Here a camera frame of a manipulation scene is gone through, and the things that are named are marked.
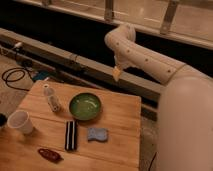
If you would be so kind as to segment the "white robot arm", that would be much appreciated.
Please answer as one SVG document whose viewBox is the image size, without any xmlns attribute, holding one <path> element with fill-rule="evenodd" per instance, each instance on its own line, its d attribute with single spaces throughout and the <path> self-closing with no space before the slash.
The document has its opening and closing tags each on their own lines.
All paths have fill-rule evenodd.
<svg viewBox="0 0 213 171">
<path fill-rule="evenodd" d="M 136 67 L 165 86 L 158 102 L 156 170 L 213 171 L 213 78 L 135 39 L 129 24 L 105 35 L 115 54 L 115 79 Z"/>
</svg>

